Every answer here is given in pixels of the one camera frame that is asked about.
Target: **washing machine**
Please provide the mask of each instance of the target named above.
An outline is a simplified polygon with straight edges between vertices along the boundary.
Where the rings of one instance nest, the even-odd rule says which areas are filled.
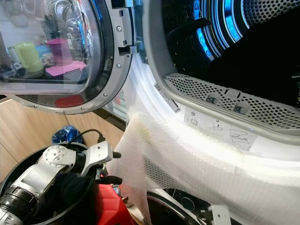
[[[2,0],[0,91],[37,110],[78,114],[122,90],[129,119],[179,121],[241,154],[298,168],[299,5]],[[289,188],[297,196],[298,184]]]

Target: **white mug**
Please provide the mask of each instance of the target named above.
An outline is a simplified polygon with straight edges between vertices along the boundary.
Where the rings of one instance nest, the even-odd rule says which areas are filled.
[[[41,57],[41,62],[45,66],[53,66],[55,64],[52,53],[44,53]]]

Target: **green cup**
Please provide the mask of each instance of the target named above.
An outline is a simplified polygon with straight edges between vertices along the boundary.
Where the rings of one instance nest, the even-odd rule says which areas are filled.
[[[15,45],[22,66],[30,73],[35,73],[44,68],[40,61],[37,50],[33,42],[23,41]]]

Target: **door glass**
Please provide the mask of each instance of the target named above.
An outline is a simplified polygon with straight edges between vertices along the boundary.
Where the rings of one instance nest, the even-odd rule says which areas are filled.
[[[4,0],[0,92],[73,94],[98,79],[97,17],[87,0]]]

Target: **pink cup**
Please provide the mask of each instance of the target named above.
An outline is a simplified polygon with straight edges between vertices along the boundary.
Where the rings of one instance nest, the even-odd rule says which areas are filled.
[[[73,62],[67,39],[57,38],[49,40],[47,43],[51,49],[56,65],[65,66]]]

